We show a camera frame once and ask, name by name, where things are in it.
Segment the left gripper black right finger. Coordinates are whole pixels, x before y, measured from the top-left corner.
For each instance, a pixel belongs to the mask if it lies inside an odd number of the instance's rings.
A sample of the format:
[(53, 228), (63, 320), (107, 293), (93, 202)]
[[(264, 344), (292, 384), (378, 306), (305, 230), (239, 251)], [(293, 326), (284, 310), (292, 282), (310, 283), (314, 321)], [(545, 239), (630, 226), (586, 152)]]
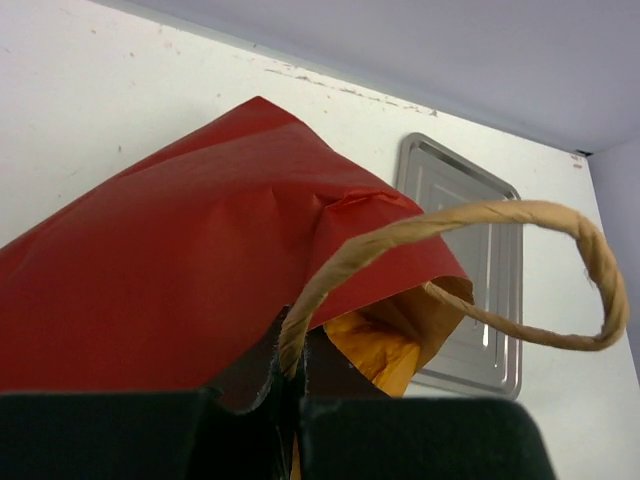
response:
[(298, 444), (304, 479), (552, 479), (540, 432), (495, 398), (392, 398), (321, 329), (306, 338)]

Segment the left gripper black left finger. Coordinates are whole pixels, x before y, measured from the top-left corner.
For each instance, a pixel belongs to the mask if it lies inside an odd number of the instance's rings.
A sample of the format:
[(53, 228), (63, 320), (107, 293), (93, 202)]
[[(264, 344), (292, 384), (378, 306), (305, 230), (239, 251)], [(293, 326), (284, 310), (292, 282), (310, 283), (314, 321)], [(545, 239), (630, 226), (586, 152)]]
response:
[(1, 397), (4, 479), (285, 479), (295, 421), (264, 336), (191, 390)]

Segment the orange twisted bread stick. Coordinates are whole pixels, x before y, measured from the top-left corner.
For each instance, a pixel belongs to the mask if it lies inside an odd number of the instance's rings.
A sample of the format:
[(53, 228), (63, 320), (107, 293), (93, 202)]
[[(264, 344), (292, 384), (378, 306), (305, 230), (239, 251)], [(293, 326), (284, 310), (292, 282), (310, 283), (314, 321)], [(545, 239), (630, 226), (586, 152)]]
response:
[(415, 374), (419, 345), (398, 329), (358, 312), (328, 321), (324, 331), (338, 350), (373, 385), (402, 397)]

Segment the red paper bag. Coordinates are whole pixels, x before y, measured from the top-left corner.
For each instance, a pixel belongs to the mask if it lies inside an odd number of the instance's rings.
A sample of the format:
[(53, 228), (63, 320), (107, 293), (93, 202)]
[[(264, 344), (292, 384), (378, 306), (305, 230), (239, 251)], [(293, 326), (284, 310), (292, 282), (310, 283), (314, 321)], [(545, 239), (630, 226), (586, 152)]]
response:
[[(443, 234), (526, 224), (574, 239), (600, 292), (597, 334), (530, 327), (476, 304)], [(358, 312), (415, 341), (415, 374), (465, 318), (531, 344), (596, 352), (630, 317), (616, 258), (579, 212), (516, 199), (424, 213), (256, 97), (2, 249), (1, 397), (195, 389), (251, 349), (282, 309), (275, 352), (295, 421), (285, 479), (304, 479), (306, 338), (336, 317)]]

